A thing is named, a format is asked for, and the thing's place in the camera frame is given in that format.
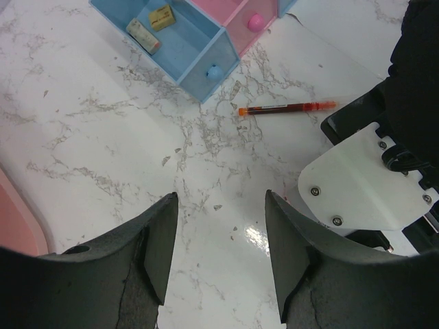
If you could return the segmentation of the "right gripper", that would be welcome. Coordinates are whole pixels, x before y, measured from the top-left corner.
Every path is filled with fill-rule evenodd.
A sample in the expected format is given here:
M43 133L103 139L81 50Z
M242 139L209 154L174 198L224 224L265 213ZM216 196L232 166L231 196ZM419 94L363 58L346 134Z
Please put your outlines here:
M325 136L336 145L372 122L384 126L384 132L393 136L385 115L384 86L372 90L329 115L320 125ZM438 249L438 203L414 223L402 229L402 234L414 247L423 253Z

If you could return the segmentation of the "sky blue drawer box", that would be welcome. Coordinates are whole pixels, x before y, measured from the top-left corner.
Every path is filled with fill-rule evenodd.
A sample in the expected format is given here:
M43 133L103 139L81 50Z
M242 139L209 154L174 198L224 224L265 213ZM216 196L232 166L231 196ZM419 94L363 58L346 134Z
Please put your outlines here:
M282 18L297 0L277 0L277 17Z

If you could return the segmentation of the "light blue drawer box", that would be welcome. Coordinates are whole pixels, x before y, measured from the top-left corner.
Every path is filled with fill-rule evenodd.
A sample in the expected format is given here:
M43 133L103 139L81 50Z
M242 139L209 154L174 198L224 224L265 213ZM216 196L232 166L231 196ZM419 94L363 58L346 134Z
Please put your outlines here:
M90 4L182 89L204 103L239 64L225 27L191 1L91 1ZM169 5L176 22L155 32L149 14ZM161 43L154 54L127 31L136 19Z

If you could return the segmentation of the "small clear ruler case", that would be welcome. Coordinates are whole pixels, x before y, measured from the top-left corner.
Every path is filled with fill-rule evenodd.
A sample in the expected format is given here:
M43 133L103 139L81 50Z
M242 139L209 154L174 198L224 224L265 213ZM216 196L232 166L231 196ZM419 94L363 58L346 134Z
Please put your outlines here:
M154 55L161 47L160 41L136 18L132 19L126 31L135 39L144 50Z

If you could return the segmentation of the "pink drawer box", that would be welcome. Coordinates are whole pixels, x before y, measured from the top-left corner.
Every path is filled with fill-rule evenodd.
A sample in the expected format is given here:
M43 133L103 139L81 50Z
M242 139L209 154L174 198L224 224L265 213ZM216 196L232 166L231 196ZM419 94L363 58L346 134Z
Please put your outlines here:
M273 0L194 0L193 3L225 27L239 57L277 18Z

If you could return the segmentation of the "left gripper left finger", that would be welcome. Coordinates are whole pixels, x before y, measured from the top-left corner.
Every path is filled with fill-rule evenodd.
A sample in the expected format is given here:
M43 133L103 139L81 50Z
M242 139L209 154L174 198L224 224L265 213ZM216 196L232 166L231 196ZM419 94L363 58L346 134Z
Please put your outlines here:
M2 328L154 328L165 303L178 196L62 254L1 249Z

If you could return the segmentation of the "yellow eraser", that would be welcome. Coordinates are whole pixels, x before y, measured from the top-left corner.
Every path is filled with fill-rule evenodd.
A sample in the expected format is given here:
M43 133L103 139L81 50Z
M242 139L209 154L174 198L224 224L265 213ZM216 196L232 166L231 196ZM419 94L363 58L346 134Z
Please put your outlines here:
M173 25L176 22L172 9L169 5L164 5L149 13L149 21L152 29L155 32Z

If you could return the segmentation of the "pink tiered shelf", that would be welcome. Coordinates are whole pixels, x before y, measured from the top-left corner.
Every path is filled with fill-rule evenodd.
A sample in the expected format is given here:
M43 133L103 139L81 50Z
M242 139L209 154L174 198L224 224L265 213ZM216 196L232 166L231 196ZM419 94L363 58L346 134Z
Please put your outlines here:
M39 222L3 170L1 246L30 256L48 253L47 241Z

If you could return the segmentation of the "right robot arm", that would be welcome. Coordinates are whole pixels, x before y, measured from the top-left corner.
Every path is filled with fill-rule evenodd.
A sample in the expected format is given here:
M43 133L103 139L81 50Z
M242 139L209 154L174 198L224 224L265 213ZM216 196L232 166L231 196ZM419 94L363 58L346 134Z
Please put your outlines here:
M410 1L388 77L332 114L334 146L301 174L314 215L358 234L400 230L420 254L438 252L438 2Z

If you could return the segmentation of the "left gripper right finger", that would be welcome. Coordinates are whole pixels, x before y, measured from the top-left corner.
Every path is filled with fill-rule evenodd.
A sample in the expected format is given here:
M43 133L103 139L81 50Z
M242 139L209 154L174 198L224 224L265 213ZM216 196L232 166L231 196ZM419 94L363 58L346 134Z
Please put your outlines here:
M281 322L288 328L437 328L438 252L366 247L272 191L265 223Z

